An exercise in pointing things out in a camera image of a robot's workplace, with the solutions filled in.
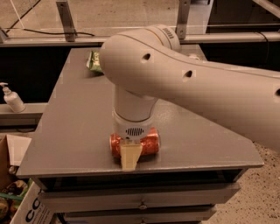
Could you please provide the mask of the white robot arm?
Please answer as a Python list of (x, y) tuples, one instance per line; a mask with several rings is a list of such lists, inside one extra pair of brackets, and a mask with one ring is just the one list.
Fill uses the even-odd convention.
[(122, 169), (135, 170), (162, 99), (278, 149), (280, 76), (275, 71), (195, 59), (173, 29), (156, 24), (108, 38), (99, 61), (115, 86), (113, 119)]

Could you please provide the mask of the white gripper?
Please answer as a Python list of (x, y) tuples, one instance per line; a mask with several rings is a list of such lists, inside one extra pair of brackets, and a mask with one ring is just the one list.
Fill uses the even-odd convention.
[(153, 124), (153, 116), (146, 120), (135, 122), (120, 117), (112, 112), (114, 133), (124, 139), (120, 143), (121, 165), (124, 171), (134, 171), (141, 156), (143, 146), (135, 141), (146, 137)]

